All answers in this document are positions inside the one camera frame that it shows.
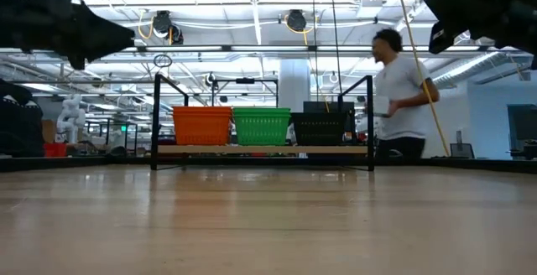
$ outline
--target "curly hair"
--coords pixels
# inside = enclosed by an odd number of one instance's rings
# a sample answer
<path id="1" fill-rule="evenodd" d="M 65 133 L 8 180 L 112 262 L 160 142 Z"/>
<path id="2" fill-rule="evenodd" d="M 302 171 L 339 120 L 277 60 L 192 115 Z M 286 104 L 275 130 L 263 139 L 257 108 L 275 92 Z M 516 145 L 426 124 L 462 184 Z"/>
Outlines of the curly hair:
<path id="1" fill-rule="evenodd" d="M 401 34 L 394 29 L 382 29 L 378 31 L 375 37 L 373 37 L 373 41 L 376 39 L 386 41 L 390 48 L 397 53 L 403 50 L 403 39 L 401 38 Z"/>

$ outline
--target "man's arm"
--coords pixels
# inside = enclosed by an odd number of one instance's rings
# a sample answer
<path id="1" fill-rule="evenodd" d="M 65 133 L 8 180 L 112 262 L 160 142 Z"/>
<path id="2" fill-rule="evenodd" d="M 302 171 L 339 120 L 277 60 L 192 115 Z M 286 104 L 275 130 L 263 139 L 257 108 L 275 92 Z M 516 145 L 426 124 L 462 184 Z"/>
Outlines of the man's arm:
<path id="1" fill-rule="evenodd" d="M 432 99 L 433 102 L 437 102 L 438 100 L 440 100 L 440 93 L 438 89 L 436 88 L 432 79 L 427 78 L 425 82 L 421 85 L 423 91 L 417 96 L 395 101 L 394 103 L 397 105 L 397 108 L 422 106 L 425 104 L 429 104 L 429 98 L 425 93 L 424 85 L 427 86 L 427 89 L 430 93 L 430 99 Z"/>

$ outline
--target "man's hand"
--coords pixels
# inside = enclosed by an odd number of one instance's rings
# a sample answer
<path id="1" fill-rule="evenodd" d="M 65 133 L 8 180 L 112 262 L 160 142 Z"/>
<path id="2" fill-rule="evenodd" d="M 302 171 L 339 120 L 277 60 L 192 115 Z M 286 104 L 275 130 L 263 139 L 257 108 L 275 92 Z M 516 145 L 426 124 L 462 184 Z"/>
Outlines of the man's hand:
<path id="1" fill-rule="evenodd" d="M 398 109 L 399 109 L 399 102 L 398 101 L 390 101 L 389 102 L 389 108 L 388 108 L 388 114 L 386 114 L 386 117 L 393 116 Z"/>

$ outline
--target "man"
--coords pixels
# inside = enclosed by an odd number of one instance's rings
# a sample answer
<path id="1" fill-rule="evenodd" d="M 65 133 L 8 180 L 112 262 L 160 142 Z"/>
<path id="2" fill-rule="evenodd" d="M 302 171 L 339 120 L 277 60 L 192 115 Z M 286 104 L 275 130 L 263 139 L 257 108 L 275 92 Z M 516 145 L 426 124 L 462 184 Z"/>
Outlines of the man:
<path id="1" fill-rule="evenodd" d="M 388 115 L 379 120 L 377 158 L 402 155 L 406 159 L 421 158 L 427 133 L 429 99 L 440 99 L 429 71 L 420 62 L 421 76 L 413 58 L 399 56 L 403 50 L 401 35 L 393 29 L 383 29 L 373 38 L 373 57 L 384 69 L 375 77 L 377 96 L 390 100 Z"/>

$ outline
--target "support column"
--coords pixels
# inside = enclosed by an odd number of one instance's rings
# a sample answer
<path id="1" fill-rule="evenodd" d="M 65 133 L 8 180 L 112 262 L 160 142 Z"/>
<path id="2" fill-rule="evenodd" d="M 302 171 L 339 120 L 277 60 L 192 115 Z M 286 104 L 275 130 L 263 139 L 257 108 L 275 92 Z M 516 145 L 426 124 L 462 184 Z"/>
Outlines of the support column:
<path id="1" fill-rule="evenodd" d="M 310 101 L 310 64 L 308 60 L 281 60 L 279 65 L 279 107 L 302 112 Z"/>

